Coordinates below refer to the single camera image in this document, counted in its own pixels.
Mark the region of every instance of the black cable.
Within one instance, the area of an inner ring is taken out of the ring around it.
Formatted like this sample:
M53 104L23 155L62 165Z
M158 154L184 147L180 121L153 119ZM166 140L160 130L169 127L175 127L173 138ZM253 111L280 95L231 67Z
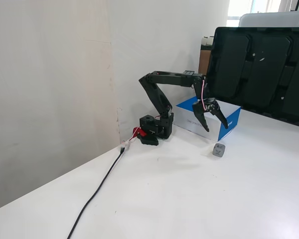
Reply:
M122 156L122 154L124 153L124 150L125 150L125 148L121 148L120 155L118 156L118 158L117 158L117 159L114 161L114 163L112 164L110 170L109 170L108 173L105 175L105 177L104 177L104 179L102 180L100 186L98 187L98 189L95 191L95 193L92 195L92 197L87 201L87 203L86 203L86 204L84 205L84 207L82 208L82 210L81 210L81 212L80 212L78 218L76 219L76 221L75 221L75 223L74 223L74 225L73 225L73 227L72 227L72 230L71 230L71 232L70 232L70 234L69 234L69 236L68 236L68 239L71 238L71 236L72 236L72 234L73 234L73 232L74 232L74 230L75 230L75 228L76 228L76 225L78 224L78 222L79 222L79 220L80 220L80 218L81 218L81 216L82 216L82 214L83 214L85 208L89 205L89 203L92 201L92 199L95 197L95 195L99 192L99 190L101 189L103 183L105 182L105 180L106 180L107 177L109 176L110 172L112 171L114 165L116 164L116 162L119 160L119 158L120 158L120 157Z

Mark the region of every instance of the cable connector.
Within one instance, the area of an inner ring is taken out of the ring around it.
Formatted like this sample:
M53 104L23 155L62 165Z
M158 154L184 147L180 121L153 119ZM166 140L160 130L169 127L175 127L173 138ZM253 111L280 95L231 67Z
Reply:
M123 141L121 143L121 152L127 151L130 148L130 142L129 141Z

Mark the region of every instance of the window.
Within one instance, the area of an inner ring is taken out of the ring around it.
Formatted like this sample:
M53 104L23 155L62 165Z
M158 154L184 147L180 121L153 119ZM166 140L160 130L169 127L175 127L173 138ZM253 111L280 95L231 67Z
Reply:
M239 19L247 13L277 12L281 0L230 0L227 26L239 25Z

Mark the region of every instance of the pink wire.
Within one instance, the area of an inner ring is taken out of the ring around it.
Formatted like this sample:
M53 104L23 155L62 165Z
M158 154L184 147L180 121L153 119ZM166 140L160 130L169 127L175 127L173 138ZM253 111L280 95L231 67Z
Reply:
M202 101L202 103L203 103L203 108L204 108L204 110L206 111L206 107L205 107L204 99L203 99L204 85L205 85L205 80L203 80L203 86L202 86L202 88L201 88L201 101Z

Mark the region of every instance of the red clip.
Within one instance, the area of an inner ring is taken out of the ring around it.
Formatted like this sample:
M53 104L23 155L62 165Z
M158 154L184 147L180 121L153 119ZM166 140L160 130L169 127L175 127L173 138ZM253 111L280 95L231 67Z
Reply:
M138 133L139 133L142 137L144 137L144 136L147 135L147 133L145 133L145 132L141 129L141 127L135 127L135 128L133 129L133 137L132 137L132 138L135 138L136 136L138 136Z

